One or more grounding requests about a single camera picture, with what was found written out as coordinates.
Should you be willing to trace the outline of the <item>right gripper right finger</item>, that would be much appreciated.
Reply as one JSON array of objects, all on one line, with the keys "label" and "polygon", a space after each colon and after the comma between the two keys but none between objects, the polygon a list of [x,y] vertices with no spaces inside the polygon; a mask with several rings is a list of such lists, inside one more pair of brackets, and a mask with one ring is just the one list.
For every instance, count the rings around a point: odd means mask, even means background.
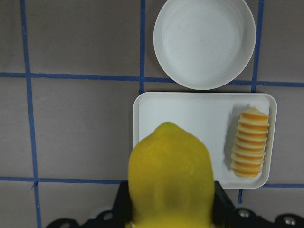
[{"label": "right gripper right finger", "polygon": [[232,225],[235,206],[218,181],[214,181],[215,196],[212,220],[214,225]]}]

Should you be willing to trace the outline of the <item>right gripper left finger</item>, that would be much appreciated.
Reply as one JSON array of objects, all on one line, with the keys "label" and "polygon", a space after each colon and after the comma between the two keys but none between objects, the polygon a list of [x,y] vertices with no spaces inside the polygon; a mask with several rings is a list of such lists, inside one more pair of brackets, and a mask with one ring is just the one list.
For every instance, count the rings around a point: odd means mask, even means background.
[{"label": "right gripper left finger", "polygon": [[132,220],[132,203],[127,181],[120,183],[113,205],[115,228],[124,228]]}]

